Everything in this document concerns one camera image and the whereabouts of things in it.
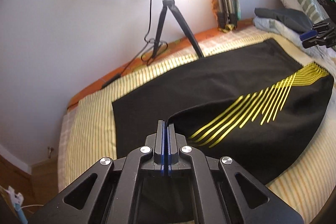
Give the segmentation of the black pants yellow stripes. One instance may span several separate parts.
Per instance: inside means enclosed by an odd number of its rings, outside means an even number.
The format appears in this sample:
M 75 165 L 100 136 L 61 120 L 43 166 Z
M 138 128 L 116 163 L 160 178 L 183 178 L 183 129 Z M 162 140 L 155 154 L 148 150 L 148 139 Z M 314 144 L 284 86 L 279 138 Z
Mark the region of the black pants yellow stripes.
M 112 104 L 118 157 L 164 120 L 207 156 L 233 157 L 306 222 L 335 187 L 334 77 L 276 40 L 122 84 L 130 92 Z

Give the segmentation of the folded dark grey garment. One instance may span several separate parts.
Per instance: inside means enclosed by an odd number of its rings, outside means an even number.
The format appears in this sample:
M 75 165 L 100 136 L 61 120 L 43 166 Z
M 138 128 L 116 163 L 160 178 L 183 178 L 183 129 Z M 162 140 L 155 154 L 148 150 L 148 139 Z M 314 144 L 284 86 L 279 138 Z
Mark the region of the folded dark grey garment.
M 284 26 L 299 34 L 309 31 L 313 26 L 312 21 L 304 12 L 295 9 L 255 8 L 255 15 L 261 19 L 274 19 L 279 21 Z

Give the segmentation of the folded light blue garment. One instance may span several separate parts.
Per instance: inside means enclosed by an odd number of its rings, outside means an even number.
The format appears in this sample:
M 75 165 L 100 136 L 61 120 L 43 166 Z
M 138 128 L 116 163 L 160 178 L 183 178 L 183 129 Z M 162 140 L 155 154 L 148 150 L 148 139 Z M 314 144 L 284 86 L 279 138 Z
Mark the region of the folded light blue garment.
M 269 18 L 260 18 L 256 16 L 253 19 L 253 24 L 255 25 L 256 28 L 266 31 L 266 32 L 273 32 L 275 34 L 279 34 L 283 36 L 284 38 L 288 39 L 291 41 L 295 46 L 297 46 L 300 50 L 304 51 L 308 55 L 312 57 L 320 57 L 320 58 L 325 58 L 325 57 L 331 57 L 335 58 L 335 50 L 326 48 L 325 46 L 319 47 L 319 46 L 314 46 L 308 49 L 305 49 L 302 46 L 302 41 L 299 38 L 299 34 L 281 22 L 279 22 L 276 19 L 269 19 Z

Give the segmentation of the yellow striped bed sheet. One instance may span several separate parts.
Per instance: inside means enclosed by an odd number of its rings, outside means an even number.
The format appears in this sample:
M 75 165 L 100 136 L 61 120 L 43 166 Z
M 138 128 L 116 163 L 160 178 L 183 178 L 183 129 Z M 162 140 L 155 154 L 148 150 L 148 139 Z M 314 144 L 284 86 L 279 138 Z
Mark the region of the yellow striped bed sheet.
M 226 34 L 211 29 L 197 34 L 206 55 L 230 51 L 275 39 L 299 63 L 313 61 L 310 54 L 280 35 L 250 26 Z M 77 106 L 63 119 L 59 144 L 59 189 L 64 189 L 94 162 L 104 156 L 117 157 L 112 102 L 170 69 L 196 59 L 186 39 L 170 44 L 168 55 L 151 66 L 135 63 L 130 72 L 106 89 L 97 81 L 83 90 Z M 335 188 L 335 99 L 313 140 L 298 160 L 272 181 L 269 189 L 297 210 L 306 223 L 319 221 Z

